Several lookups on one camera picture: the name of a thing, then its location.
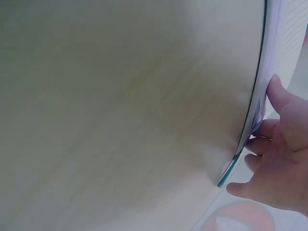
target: notebook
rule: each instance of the notebook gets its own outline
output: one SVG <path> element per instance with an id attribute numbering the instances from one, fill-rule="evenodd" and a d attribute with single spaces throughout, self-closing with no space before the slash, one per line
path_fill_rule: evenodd
<path id="1" fill-rule="evenodd" d="M 268 0 L 264 16 L 264 33 L 252 100 L 237 153 L 220 179 L 222 187 L 234 168 L 245 142 L 273 108 L 266 98 L 270 78 L 278 74 L 287 87 L 295 70 L 308 23 L 307 0 Z"/>

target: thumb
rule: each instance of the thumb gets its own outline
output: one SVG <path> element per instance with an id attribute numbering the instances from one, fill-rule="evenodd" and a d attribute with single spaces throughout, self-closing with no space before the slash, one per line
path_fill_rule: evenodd
<path id="1" fill-rule="evenodd" d="M 280 114 L 281 109 L 297 97 L 288 92 L 281 84 L 278 75 L 274 75 L 267 88 L 269 101 L 275 111 Z"/>
<path id="2" fill-rule="evenodd" d="M 233 196 L 249 199 L 250 195 L 248 190 L 248 184 L 249 183 L 229 183 L 226 190 Z"/>

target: finger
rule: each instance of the finger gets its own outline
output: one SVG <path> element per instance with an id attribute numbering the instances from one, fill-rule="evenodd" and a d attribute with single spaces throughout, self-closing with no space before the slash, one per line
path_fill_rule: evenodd
<path id="1" fill-rule="evenodd" d="M 253 133 L 254 136 L 263 136 L 273 139 L 274 129 L 279 124 L 278 119 L 265 119 L 262 121 L 259 129 Z"/>
<path id="2" fill-rule="evenodd" d="M 249 199 L 248 185 L 249 183 L 229 183 L 227 192 L 233 196 Z"/>
<path id="3" fill-rule="evenodd" d="M 278 75 L 274 75 L 270 80 L 267 88 L 267 95 L 271 105 L 278 114 L 280 114 L 284 106 L 296 99 L 296 96 L 288 92 L 282 86 Z"/>
<path id="4" fill-rule="evenodd" d="M 246 148 L 257 155 L 263 155 L 263 153 L 267 151 L 271 145 L 271 140 L 264 137 L 256 137 L 247 142 Z"/>
<path id="5" fill-rule="evenodd" d="M 259 167 L 262 157 L 258 155 L 248 154 L 245 156 L 245 163 L 247 167 L 252 171 L 255 172 L 255 170 Z"/>

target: teal edge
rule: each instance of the teal edge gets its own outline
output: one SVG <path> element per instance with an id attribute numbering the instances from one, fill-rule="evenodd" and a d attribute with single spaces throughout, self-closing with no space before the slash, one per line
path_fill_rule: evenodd
<path id="1" fill-rule="evenodd" d="M 232 164 L 230 165 L 230 167 L 228 168 L 228 170 L 225 172 L 224 176 L 221 178 L 221 180 L 218 182 L 217 187 L 222 188 L 222 186 L 225 184 L 226 180 L 228 179 L 228 176 L 230 175 L 230 173 L 232 172 L 232 170 L 234 169 L 234 166 L 236 164 L 236 162 L 238 161 L 241 152 L 242 152 L 243 148 L 241 149 L 241 151 L 236 154 L 233 159 L 232 159 Z"/>
<path id="2" fill-rule="evenodd" d="M 253 97 L 253 93 L 254 93 L 254 90 L 255 90 L 256 81 L 257 81 L 257 75 L 258 75 L 258 71 L 259 71 L 259 67 L 260 67 L 260 62 L 261 62 L 261 54 L 262 54 L 264 35 L 265 35 L 265 23 L 266 23 L 266 14 L 267 14 L 267 4 L 268 4 L 268 0 L 264 0 L 264 6 L 265 6 L 264 8 L 265 9 L 264 9 L 264 15 L 263 15 L 263 31 L 262 31 L 261 49 L 260 49 L 260 54 L 259 54 L 259 61 L 258 61 L 258 65 L 257 65 L 257 73 L 256 73 L 256 77 L 255 77 L 253 92 L 252 92 L 251 98 L 250 98 L 249 108 L 250 108 L 252 97 Z M 243 131 L 244 131 L 244 127 L 245 127 L 247 118 L 248 118 L 248 112 L 247 112 L 247 115 L 246 115 L 246 119 L 245 119 L 245 122 L 244 122 L 244 126 L 243 126 L 243 130 L 242 130 L 241 136 L 243 136 Z M 238 161 L 238 159 L 239 159 L 243 149 L 244 149 L 244 147 L 242 147 L 242 149 L 233 157 L 232 164 L 230 165 L 228 170 L 224 173 L 224 175 L 221 178 L 221 180 L 218 182 L 217 187 L 222 188 L 222 186 L 224 185 L 224 183 L 228 179 L 229 175 L 231 174 L 232 170 L 234 169 L 234 166 L 235 166 L 236 162 Z"/>

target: hand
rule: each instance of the hand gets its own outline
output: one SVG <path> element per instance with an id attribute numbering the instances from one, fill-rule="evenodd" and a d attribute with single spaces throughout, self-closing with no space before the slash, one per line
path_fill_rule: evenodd
<path id="1" fill-rule="evenodd" d="M 267 94 L 280 119 L 263 120 L 247 143 L 245 163 L 254 175 L 248 183 L 230 183 L 227 191 L 308 217 L 308 101 L 289 93 L 278 76 Z"/>

